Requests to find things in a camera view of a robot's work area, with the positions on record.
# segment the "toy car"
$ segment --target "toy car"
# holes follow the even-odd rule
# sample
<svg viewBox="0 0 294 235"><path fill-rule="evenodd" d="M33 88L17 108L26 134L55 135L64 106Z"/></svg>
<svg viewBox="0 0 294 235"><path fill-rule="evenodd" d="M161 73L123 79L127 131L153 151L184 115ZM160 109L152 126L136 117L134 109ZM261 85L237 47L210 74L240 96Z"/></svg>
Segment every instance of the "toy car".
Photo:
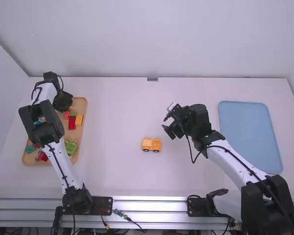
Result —
<svg viewBox="0 0 294 235"><path fill-rule="evenodd" d="M159 152L162 149L162 141L160 139L144 138L142 143L142 150L145 152L154 151Z"/></svg>

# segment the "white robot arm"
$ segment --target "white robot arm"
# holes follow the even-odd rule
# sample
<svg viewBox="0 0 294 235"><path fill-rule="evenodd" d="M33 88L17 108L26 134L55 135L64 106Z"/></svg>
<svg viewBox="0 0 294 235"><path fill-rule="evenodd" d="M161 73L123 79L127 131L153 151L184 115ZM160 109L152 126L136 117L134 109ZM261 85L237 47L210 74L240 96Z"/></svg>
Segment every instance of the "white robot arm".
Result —
<svg viewBox="0 0 294 235"><path fill-rule="evenodd" d="M189 141L190 136L195 149L217 164L241 191L240 196L224 188L207 194L205 199L199 199L199 213L203 210L212 216L229 215L242 222L250 235L294 231L294 205L286 181L257 169L223 135L212 130L205 105L181 107L173 103L164 121L168 118L174 121L162 126L170 138L185 135Z"/></svg>
<svg viewBox="0 0 294 235"><path fill-rule="evenodd" d="M60 89L57 74L47 72L44 80L36 83L30 104L21 107L19 114L29 139L48 156L60 180L63 208L83 214L93 206L93 199L73 169L64 144L64 127L55 112L67 111L72 97Z"/></svg>

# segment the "blue mat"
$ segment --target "blue mat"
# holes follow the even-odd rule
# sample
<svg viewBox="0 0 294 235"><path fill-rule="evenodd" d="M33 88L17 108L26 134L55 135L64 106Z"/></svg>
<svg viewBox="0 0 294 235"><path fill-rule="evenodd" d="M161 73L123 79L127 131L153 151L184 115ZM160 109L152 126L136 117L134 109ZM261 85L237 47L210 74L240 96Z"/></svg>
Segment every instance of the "blue mat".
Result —
<svg viewBox="0 0 294 235"><path fill-rule="evenodd" d="M263 103L222 101L221 133L247 161L266 173L281 173L283 166L268 107Z"/></svg>

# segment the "wooden board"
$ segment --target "wooden board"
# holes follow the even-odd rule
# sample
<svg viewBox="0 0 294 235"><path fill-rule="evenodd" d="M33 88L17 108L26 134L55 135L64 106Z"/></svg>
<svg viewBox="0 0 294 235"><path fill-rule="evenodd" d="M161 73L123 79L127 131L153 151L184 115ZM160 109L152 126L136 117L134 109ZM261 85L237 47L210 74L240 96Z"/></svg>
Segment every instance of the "wooden board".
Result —
<svg viewBox="0 0 294 235"><path fill-rule="evenodd" d="M77 114L82 114L84 115L83 123L81 126L76 126L76 130L68 130L69 126L69 120L66 120L64 118L64 113L60 113L57 111L62 124L64 126L65 134L64 134L64 139L67 139L69 141L73 141L75 143L78 143L78 149L76 152L73 154L71 157L71 162L72 164L75 164L77 159L78 159L78 152L79 152L79 146L81 143L81 138L82 138L82 132L83 132L83 126L84 126L84 120L85 120L85 115L86 115L86 108L87 108L87 100L83 97L74 97L73 98L73 104L70 107L70 112L72 113L77 113ZM32 144L32 142L28 139L25 147L28 144ZM50 161L48 160L47 162L44 161L35 161L35 157L38 155L38 152L41 149L38 148L34 152L28 154L26 153L24 149L23 157L22 157L22 162L25 165L51 165Z"/></svg>

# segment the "yellow toy block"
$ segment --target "yellow toy block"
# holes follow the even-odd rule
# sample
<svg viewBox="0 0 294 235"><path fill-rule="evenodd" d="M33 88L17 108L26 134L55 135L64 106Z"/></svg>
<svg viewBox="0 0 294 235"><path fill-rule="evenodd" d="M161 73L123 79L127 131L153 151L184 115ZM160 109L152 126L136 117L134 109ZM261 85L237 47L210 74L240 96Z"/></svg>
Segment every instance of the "yellow toy block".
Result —
<svg viewBox="0 0 294 235"><path fill-rule="evenodd" d="M84 115L77 115L75 120L76 126L81 126L83 124L83 117Z"/></svg>

